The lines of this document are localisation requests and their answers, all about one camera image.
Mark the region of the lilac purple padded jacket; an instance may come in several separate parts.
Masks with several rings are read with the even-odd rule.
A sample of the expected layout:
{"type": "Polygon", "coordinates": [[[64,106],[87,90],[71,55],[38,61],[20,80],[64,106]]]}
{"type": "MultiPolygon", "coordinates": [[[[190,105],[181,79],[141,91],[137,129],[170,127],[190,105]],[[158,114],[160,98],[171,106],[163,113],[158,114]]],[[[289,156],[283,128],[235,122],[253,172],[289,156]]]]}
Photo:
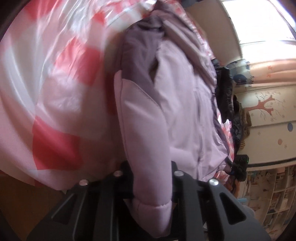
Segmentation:
{"type": "Polygon", "coordinates": [[[114,71],[133,173],[132,216],[152,237],[165,237],[173,210],[172,163],[201,181],[226,167],[216,71],[202,38],[163,1],[125,31],[114,71]]]}

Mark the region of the pink window curtain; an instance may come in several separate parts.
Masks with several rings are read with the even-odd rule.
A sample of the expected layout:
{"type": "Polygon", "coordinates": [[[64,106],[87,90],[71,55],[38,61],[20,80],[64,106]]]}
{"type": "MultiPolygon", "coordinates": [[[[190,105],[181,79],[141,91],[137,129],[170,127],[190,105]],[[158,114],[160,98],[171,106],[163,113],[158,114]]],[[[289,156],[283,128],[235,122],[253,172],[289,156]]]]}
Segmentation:
{"type": "Polygon", "coordinates": [[[295,59],[283,59],[250,65],[252,84],[294,84],[295,59]]]}

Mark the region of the black garment on bed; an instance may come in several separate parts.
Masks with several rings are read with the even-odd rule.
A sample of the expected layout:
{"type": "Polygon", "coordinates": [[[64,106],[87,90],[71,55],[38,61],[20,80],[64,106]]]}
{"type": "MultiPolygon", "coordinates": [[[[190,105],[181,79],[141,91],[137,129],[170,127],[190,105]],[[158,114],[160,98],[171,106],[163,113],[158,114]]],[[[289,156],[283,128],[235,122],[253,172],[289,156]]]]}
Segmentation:
{"type": "Polygon", "coordinates": [[[217,59],[213,59],[212,64],[217,75],[215,89],[217,106],[221,113],[222,123],[225,123],[227,120],[231,121],[234,115],[233,78],[229,68],[221,66],[217,59]]]}

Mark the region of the white wardrobe with tree decal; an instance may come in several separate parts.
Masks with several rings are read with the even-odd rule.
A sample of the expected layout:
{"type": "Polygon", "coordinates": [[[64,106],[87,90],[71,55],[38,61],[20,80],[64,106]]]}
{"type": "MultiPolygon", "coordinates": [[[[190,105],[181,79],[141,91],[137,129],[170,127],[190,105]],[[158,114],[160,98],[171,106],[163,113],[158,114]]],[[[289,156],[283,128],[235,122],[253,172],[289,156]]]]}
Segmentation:
{"type": "Polygon", "coordinates": [[[294,162],[295,85],[251,88],[236,96],[251,121],[238,152],[249,157],[249,167],[294,162]]]}

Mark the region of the dark clothes pile by bed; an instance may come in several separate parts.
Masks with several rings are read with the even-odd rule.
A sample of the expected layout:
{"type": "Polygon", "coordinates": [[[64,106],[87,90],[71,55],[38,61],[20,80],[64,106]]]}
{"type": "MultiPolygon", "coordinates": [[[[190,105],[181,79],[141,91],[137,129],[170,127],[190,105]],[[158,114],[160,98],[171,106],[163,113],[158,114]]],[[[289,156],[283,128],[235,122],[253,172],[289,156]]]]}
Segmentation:
{"type": "Polygon", "coordinates": [[[245,111],[237,97],[233,96],[234,114],[232,118],[231,135],[233,138],[234,150],[244,148],[244,140],[250,135],[249,128],[251,127],[250,114],[245,111]]]}

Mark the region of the cluttered white bookshelf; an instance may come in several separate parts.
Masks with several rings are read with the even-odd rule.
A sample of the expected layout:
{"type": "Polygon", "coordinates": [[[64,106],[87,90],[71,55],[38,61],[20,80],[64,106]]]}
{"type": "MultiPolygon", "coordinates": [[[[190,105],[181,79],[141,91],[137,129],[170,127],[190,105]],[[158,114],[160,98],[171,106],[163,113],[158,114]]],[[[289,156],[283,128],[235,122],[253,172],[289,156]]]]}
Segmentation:
{"type": "Polygon", "coordinates": [[[295,165],[247,171],[239,198],[254,211],[271,239],[277,240],[295,215],[295,165]]]}

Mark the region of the bright bedroom window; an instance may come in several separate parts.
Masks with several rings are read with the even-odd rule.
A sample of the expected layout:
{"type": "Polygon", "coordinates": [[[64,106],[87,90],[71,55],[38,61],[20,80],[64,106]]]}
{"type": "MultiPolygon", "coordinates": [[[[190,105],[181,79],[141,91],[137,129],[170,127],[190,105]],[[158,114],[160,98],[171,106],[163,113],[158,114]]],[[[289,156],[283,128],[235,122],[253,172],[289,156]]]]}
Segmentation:
{"type": "Polygon", "coordinates": [[[287,21],[269,1],[223,1],[240,44],[295,41],[287,21]]]}

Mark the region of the pink checkered bed cover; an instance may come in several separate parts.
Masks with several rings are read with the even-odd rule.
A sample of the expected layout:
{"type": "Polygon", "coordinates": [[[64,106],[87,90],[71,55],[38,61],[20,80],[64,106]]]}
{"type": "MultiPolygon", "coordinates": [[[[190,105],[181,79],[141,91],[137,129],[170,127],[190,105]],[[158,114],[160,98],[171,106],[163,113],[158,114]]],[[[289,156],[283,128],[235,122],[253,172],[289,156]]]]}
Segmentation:
{"type": "MultiPolygon", "coordinates": [[[[1,171],[56,190],[128,161],[114,92],[125,31],[157,1],[30,1],[1,40],[1,171]]],[[[178,1],[171,5],[212,52],[178,1]]],[[[234,158],[230,122],[217,118],[234,158]]]]}

